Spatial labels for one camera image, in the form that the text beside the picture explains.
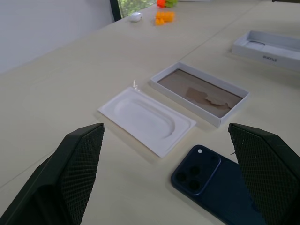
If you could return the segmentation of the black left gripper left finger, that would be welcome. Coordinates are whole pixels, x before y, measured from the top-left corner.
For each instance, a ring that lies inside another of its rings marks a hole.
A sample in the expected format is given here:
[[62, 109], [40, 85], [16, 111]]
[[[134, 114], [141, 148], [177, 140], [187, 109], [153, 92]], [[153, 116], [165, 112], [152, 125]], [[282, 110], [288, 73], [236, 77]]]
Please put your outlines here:
[[104, 137], [103, 123], [79, 128], [26, 181], [0, 225], [81, 225]]

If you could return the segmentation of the white earbuds case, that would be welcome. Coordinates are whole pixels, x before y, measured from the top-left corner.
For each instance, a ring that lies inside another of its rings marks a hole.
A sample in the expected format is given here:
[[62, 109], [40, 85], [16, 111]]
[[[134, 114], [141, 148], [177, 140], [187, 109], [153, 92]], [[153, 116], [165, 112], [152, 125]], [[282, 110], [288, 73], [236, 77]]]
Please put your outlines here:
[[143, 13], [141, 12], [134, 12], [129, 16], [130, 22], [139, 22], [143, 18]]

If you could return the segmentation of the white moulded pulp tray insert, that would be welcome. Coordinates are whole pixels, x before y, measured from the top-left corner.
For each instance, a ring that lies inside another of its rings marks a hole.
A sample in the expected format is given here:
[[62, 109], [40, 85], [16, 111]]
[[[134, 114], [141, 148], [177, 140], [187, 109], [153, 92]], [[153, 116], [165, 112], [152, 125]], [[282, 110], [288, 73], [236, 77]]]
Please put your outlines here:
[[160, 158], [196, 125], [193, 119], [128, 87], [98, 109]]

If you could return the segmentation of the orange-yellow toy block cluster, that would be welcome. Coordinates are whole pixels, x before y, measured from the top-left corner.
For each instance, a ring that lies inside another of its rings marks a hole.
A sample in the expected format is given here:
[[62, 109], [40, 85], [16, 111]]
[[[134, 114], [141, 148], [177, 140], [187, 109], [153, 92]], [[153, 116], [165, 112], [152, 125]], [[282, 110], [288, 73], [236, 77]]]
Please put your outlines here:
[[173, 22], [175, 19], [174, 12], [157, 12], [155, 15], [154, 24], [156, 26], [164, 25], [165, 23]]

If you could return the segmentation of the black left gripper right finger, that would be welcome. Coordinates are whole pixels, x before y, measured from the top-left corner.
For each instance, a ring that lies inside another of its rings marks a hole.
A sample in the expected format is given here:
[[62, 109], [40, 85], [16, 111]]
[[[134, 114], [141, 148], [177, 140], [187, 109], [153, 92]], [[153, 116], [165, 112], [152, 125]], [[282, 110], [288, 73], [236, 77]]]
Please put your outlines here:
[[300, 225], [300, 157], [280, 136], [231, 123], [243, 180], [267, 225]]

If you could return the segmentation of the black window frame post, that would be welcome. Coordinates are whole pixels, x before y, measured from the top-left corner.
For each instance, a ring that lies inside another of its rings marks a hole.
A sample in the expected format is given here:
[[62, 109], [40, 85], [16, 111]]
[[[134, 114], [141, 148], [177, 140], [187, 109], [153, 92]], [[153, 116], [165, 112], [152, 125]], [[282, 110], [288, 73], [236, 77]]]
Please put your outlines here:
[[121, 20], [122, 16], [121, 16], [118, 0], [109, 0], [109, 1], [110, 1], [114, 21], [116, 22], [116, 21]]

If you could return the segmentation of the white phone box lid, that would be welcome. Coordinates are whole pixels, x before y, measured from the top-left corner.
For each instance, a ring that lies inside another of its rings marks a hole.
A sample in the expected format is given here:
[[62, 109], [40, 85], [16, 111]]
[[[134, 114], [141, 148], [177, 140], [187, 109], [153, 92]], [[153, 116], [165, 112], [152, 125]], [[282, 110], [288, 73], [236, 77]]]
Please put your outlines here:
[[300, 39], [251, 30], [233, 43], [232, 53], [300, 72]]

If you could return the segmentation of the dark blue smartphone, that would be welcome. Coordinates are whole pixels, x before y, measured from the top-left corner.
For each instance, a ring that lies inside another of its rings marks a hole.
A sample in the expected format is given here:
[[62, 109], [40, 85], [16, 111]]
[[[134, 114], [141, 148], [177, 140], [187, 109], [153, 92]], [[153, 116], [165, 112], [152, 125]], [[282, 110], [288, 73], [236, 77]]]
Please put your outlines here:
[[236, 162], [195, 145], [171, 175], [171, 184], [226, 225], [267, 225]]
[[240, 108], [250, 94], [181, 61], [153, 76], [149, 85], [217, 128]]

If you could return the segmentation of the orange and green toy blocks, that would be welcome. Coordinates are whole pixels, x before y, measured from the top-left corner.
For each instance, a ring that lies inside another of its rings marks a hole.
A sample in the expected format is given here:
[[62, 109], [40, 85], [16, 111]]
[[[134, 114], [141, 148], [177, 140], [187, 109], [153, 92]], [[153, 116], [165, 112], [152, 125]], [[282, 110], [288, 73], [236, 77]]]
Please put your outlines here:
[[176, 6], [178, 0], [157, 0], [157, 6], [159, 8], [172, 8]]

